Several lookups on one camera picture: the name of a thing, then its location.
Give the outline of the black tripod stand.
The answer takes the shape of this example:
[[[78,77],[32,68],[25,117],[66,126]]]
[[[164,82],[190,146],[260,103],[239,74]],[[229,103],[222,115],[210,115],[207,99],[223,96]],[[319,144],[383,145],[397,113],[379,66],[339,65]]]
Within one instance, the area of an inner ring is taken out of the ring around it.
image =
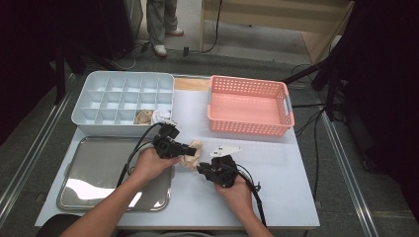
[[[335,112],[337,106],[335,105],[335,98],[338,86],[340,84],[339,70],[336,68],[339,53],[332,49],[327,57],[320,62],[310,65],[308,68],[298,72],[283,80],[287,85],[316,72],[316,76],[311,82],[311,88],[314,91],[320,91],[325,86],[328,86],[325,112],[330,121],[337,121]]]

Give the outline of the peach sock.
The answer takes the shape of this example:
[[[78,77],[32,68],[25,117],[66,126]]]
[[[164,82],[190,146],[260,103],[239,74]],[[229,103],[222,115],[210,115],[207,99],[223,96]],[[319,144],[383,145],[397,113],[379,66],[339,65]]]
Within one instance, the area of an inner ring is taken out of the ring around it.
[[[198,140],[193,140],[190,144],[190,147],[196,149],[196,156],[199,156],[203,151],[203,143]]]
[[[180,163],[184,167],[192,171],[197,171],[199,163],[200,163],[200,156],[199,155],[195,155],[195,156],[182,155],[180,157]]]

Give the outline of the person's left hand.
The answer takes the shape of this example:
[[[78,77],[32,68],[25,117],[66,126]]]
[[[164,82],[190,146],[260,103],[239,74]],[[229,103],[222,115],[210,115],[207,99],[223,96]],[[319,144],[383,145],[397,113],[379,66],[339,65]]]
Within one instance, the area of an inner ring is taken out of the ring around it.
[[[139,153],[130,176],[143,186],[179,162],[179,158],[160,158],[153,147],[148,147]]]

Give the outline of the pink perforated plastic basket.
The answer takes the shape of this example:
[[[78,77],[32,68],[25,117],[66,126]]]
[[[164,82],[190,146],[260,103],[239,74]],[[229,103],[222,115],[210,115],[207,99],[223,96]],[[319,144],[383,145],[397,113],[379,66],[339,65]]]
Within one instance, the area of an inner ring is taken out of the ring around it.
[[[294,126],[285,83],[219,75],[209,81],[208,118],[214,132],[279,137]]]

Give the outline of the light wooden cabinet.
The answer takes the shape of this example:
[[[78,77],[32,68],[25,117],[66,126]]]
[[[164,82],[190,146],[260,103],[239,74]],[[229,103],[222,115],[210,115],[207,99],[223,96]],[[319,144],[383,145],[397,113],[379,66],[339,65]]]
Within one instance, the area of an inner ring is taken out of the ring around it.
[[[336,36],[342,35],[352,0],[201,0],[199,50],[204,50],[205,21],[300,31],[312,63],[318,63]]]

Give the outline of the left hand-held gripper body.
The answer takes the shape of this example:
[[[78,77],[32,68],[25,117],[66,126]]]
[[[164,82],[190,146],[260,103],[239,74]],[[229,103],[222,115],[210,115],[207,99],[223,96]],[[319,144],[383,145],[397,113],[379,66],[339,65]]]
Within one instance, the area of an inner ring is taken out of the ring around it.
[[[169,123],[162,123],[152,144],[160,158],[174,158],[181,155],[181,145],[175,141],[180,131]]]

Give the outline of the black metal stand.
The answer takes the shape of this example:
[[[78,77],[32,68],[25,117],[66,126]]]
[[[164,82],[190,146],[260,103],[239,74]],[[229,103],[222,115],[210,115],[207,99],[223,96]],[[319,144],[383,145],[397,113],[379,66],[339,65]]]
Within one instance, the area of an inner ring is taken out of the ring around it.
[[[65,95],[65,73],[64,62],[67,62],[70,69],[76,74],[83,74],[86,68],[81,59],[81,52],[78,45],[73,41],[60,42],[55,51],[55,79],[56,97],[55,104],[58,105]]]

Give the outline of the black curtain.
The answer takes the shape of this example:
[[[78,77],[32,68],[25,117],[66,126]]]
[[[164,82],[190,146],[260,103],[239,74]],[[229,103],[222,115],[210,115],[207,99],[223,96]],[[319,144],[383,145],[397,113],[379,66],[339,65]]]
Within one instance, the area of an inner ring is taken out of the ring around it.
[[[343,92],[419,223],[419,0],[355,0],[338,56]]]
[[[56,88],[62,41],[113,69],[110,59],[133,50],[125,0],[0,0],[0,145]]]

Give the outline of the white compartment storage box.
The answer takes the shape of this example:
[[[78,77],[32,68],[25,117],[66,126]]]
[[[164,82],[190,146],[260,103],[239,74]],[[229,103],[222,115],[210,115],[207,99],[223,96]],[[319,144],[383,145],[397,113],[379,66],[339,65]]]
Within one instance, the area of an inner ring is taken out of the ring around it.
[[[135,124],[142,110],[172,113],[175,79],[158,72],[95,71],[87,76],[71,119],[92,136],[141,136],[151,125]]]

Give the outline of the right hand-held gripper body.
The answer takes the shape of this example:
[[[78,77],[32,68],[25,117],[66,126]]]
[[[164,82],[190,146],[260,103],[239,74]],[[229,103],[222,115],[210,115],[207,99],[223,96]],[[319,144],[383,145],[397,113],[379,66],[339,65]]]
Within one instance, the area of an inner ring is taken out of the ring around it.
[[[224,188],[231,188],[238,175],[232,154],[241,150],[240,146],[218,146],[209,155],[211,163],[206,172],[206,179]]]

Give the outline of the translucent grey box lid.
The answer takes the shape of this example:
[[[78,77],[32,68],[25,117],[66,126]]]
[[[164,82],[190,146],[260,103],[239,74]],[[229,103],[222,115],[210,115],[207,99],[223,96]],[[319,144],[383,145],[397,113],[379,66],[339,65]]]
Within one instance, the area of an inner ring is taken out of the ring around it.
[[[86,211],[110,195],[128,178],[124,167],[137,141],[134,137],[83,138],[64,173],[57,206],[63,210]],[[169,203],[171,181],[172,169],[168,168],[137,193],[127,210],[162,210]]]

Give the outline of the metal floor rail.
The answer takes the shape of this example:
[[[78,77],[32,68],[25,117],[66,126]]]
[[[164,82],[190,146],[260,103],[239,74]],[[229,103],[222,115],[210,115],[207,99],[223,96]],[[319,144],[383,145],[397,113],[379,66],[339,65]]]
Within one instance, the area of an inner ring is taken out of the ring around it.
[[[368,207],[357,178],[348,160],[336,126],[334,122],[329,119],[327,114],[322,115],[322,122],[325,126],[331,146],[334,150],[337,163],[340,167],[340,171],[351,198],[353,207],[363,229],[364,236],[379,237],[372,213]]]
[[[79,75],[65,77],[66,92],[57,104],[48,93],[0,146],[0,229],[65,111]]]

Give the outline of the dark cloth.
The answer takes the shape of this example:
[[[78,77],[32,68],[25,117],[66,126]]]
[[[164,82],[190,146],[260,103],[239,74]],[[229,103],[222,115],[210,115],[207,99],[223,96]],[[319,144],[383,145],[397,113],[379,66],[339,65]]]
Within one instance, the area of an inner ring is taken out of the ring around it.
[[[74,214],[57,214],[40,228],[36,237],[58,237],[79,218],[79,215]]]

